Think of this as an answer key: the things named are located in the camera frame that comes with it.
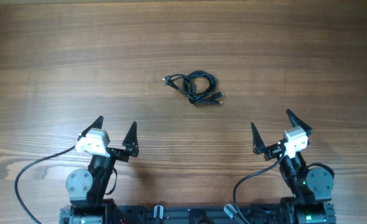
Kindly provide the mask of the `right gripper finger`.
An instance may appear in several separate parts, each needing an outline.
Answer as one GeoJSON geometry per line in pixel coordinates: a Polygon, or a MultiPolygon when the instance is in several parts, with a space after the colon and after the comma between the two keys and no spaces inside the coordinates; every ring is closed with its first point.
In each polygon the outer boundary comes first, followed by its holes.
{"type": "Polygon", "coordinates": [[[266,151],[266,146],[256,125],[253,122],[251,123],[251,130],[253,135],[253,152],[255,154],[263,154],[266,151]]]}
{"type": "Polygon", "coordinates": [[[296,116],[290,109],[286,109],[286,113],[293,128],[301,127],[307,136],[312,134],[312,128],[307,123],[302,121],[298,116],[296,116]]]}

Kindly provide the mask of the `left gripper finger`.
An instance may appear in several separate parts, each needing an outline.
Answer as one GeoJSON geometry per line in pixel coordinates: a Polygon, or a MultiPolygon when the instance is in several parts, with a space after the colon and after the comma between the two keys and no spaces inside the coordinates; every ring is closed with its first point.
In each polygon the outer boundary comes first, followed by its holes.
{"type": "Polygon", "coordinates": [[[137,157],[139,154],[139,146],[137,141],[137,123],[134,121],[129,128],[129,131],[124,138],[122,145],[125,147],[125,151],[133,157],[137,157]]]}
{"type": "Polygon", "coordinates": [[[84,129],[79,135],[78,135],[78,141],[82,138],[85,137],[86,134],[88,133],[88,131],[91,128],[97,128],[97,129],[101,129],[103,126],[103,120],[104,117],[103,116],[99,116],[91,125],[89,125],[89,127],[87,127],[86,129],[84,129]]]}

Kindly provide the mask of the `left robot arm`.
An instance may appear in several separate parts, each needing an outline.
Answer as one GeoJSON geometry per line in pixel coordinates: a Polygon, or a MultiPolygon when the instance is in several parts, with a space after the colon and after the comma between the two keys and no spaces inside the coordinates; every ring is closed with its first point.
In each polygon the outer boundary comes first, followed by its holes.
{"type": "Polygon", "coordinates": [[[134,121],[129,128],[122,149],[108,146],[110,139],[102,126],[103,117],[99,116],[78,136],[74,148],[91,154],[92,158],[86,169],[76,169],[66,179],[71,205],[60,212],[60,223],[126,223],[114,200],[105,199],[105,195],[115,190],[106,189],[111,175],[117,174],[116,161],[127,162],[139,154],[137,123],[134,121]]]}

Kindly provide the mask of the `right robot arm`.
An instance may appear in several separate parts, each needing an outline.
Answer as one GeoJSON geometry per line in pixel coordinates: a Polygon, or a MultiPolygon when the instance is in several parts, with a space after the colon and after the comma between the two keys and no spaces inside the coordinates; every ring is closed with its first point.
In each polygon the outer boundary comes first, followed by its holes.
{"type": "Polygon", "coordinates": [[[286,110],[292,125],[284,131],[283,139],[265,145],[255,126],[253,152],[263,154],[266,161],[275,159],[281,176],[292,192],[276,204],[252,205],[246,212],[252,223],[336,223],[332,200],[335,173],[325,164],[307,164],[301,154],[310,144],[312,128],[286,110]]]}

